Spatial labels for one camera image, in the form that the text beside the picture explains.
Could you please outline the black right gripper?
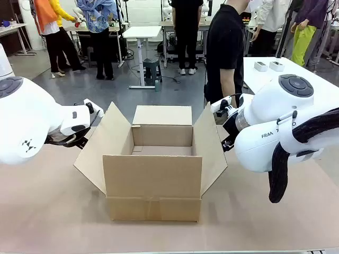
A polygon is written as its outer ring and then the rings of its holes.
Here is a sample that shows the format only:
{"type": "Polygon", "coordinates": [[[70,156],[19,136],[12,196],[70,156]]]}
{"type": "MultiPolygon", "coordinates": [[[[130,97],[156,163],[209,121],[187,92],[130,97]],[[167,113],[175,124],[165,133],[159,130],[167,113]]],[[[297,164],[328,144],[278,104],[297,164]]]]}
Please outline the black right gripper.
{"type": "Polygon", "coordinates": [[[235,118],[229,118],[222,127],[226,130],[228,133],[228,136],[222,140],[221,145],[223,148],[223,151],[230,151],[234,147],[235,139],[239,134],[239,130],[235,123],[235,118]]]}

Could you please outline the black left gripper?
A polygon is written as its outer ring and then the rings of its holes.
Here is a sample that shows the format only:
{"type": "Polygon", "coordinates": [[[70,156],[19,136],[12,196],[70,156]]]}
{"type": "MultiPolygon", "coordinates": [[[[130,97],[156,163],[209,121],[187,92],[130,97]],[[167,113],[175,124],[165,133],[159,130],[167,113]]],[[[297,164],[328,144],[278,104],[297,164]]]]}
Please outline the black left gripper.
{"type": "Polygon", "coordinates": [[[85,147],[85,145],[88,142],[88,138],[86,138],[85,136],[88,134],[90,130],[91,128],[87,128],[76,133],[76,137],[77,137],[76,147],[80,149],[83,149],[85,147]]]}

